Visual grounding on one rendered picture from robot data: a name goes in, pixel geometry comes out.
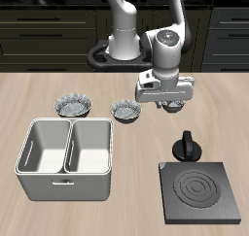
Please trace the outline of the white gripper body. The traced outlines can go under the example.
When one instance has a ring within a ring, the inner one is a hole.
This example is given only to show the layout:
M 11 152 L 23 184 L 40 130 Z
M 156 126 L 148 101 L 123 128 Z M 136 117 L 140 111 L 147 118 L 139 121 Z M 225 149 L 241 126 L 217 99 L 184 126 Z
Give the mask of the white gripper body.
M 137 83 L 135 100 L 139 103 L 190 100 L 193 98 L 194 85 L 195 79 L 192 77 L 180 77 L 177 85 L 170 90 L 143 89 L 140 83 Z

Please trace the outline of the small speckled grey bowl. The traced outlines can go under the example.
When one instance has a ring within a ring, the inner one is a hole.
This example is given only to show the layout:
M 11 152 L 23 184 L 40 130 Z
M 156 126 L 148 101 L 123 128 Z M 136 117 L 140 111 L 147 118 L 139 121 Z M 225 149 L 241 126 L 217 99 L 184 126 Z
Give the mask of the small speckled grey bowl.
M 182 110 L 178 107 L 178 101 L 164 102 L 162 106 L 168 113 L 177 113 Z

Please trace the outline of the medium speckled grey bowl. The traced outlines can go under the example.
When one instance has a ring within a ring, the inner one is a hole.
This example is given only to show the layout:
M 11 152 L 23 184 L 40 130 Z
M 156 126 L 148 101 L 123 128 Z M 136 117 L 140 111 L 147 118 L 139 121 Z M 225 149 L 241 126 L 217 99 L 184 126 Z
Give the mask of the medium speckled grey bowl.
M 111 106 L 110 112 L 117 121 L 131 123 L 139 118 L 142 107 L 136 101 L 123 99 L 115 102 Z

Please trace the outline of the large speckled grey bowl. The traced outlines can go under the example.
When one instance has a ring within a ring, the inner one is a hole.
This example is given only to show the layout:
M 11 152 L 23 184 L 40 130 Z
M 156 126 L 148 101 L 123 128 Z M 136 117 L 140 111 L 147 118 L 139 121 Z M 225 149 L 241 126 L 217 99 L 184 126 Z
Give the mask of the large speckled grey bowl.
M 84 118 L 92 107 L 92 101 L 87 95 L 69 93 L 59 97 L 53 107 L 63 118 Z

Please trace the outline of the round black knob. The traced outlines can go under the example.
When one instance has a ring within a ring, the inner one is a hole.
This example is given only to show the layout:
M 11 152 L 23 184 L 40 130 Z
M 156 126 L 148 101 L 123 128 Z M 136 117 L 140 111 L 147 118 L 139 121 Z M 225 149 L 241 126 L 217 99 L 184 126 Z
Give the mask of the round black knob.
M 192 132 L 185 130 L 181 140 L 172 147 L 174 157 L 179 161 L 198 161 L 202 154 L 200 145 L 192 138 Z

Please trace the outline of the dark grey stove plate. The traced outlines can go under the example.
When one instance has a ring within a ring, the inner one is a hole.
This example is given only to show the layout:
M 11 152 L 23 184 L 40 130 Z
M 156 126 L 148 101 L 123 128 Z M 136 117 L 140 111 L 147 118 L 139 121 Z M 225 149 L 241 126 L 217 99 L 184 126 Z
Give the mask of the dark grey stove plate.
M 166 224 L 240 224 L 222 162 L 160 162 Z

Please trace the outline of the white two-bin basket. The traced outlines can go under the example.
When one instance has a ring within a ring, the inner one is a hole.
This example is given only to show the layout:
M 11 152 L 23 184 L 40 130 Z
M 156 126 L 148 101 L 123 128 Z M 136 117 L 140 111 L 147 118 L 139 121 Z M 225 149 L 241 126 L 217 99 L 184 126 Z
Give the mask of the white two-bin basket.
M 32 201 L 105 201 L 110 194 L 113 122 L 36 118 L 15 173 Z

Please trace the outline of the dark kitchen cupboards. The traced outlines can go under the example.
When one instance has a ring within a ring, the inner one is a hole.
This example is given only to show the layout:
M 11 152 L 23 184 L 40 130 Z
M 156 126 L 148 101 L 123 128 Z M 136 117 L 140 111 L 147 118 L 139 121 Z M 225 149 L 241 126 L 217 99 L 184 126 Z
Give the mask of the dark kitchen cupboards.
M 167 0 L 125 0 L 136 33 L 172 24 Z M 249 0 L 183 0 L 193 37 L 183 72 L 249 72 Z M 0 0 L 0 72 L 91 72 L 89 51 L 113 33 L 107 0 Z

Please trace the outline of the flat black base plate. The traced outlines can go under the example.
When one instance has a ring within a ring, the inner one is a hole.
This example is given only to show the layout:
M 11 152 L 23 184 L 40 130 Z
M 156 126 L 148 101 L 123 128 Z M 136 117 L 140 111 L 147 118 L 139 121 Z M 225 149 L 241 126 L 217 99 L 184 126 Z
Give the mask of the flat black base plate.
M 92 48 L 87 56 L 87 63 L 97 73 L 139 73 L 153 67 L 150 60 L 146 58 L 142 44 L 139 44 L 140 55 L 131 60 L 118 60 L 106 52 L 109 46 L 107 40 L 100 40 Z

